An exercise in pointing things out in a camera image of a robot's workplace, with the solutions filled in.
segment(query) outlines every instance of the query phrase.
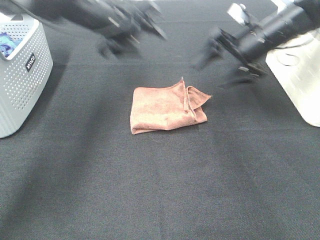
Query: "blue cloth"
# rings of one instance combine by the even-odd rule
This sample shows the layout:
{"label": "blue cloth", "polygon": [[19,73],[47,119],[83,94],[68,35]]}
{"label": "blue cloth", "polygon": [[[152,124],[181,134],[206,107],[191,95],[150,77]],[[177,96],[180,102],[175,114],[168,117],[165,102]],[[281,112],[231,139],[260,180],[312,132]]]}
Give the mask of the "blue cloth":
{"label": "blue cloth", "polygon": [[0,33],[0,52],[8,57],[21,41],[22,39],[13,40],[6,32]]}

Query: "brown towel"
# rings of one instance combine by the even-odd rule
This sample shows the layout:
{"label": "brown towel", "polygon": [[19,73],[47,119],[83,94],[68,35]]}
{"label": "brown towel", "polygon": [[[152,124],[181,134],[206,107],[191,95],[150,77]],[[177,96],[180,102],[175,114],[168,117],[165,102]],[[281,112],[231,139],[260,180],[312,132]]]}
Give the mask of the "brown towel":
{"label": "brown towel", "polygon": [[133,93],[131,132],[172,130],[206,122],[201,106],[210,98],[193,86],[186,88],[183,78],[165,88],[137,87]]}

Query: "laundry basket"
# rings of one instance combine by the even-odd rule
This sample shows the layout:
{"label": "laundry basket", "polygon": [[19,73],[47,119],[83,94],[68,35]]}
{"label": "laundry basket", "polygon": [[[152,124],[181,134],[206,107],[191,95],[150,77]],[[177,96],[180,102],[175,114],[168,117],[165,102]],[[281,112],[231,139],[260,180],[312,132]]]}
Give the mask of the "laundry basket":
{"label": "laundry basket", "polygon": [[52,70],[53,61],[42,24],[23,20],[0,21],[0,33],[22,39],[5,57],[0,52],[0,138],[16,132],[36,104]]}

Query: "brand logo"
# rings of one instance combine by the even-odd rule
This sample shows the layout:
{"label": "brand logo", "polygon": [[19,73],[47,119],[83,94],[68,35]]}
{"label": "brand logo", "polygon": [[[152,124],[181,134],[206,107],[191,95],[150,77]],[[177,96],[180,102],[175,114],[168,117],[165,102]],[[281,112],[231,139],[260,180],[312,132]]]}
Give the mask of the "brand logo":
{"label": "brand logo", "polygon": [[35,61],[36,61],[36,56],[34,55],[34,53],[32,53],[30,58],[29,58],[29,60],[25,64],[25,68],[26,68],[26,70],[28,72],[30,72],[30,70],[31,70],[32,66],[34,65]]}

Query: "black fabric surface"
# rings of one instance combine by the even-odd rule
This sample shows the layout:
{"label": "black fabric surface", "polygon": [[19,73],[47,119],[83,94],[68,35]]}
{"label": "black fabric surface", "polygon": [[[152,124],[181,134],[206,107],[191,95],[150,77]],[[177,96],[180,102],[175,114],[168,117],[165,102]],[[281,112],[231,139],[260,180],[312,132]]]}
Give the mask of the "black fabric surface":
{"label": "black fabric surface", "polygon": [[[251,83],[227,53],[190,68],[212,27],[241,29],[232,2],[158,1],[168,41],[144,34],[140,58],[104,59],[100,37],[72,24],[70,35],[45,28],[50,78],[22,128],[0,139],[1,240],[320,238],[320,129],[271,72]],[[276,10],[242,3],[259,19]],[[212,95],[208,122],[131,135],[134,89],[181,76]]]}

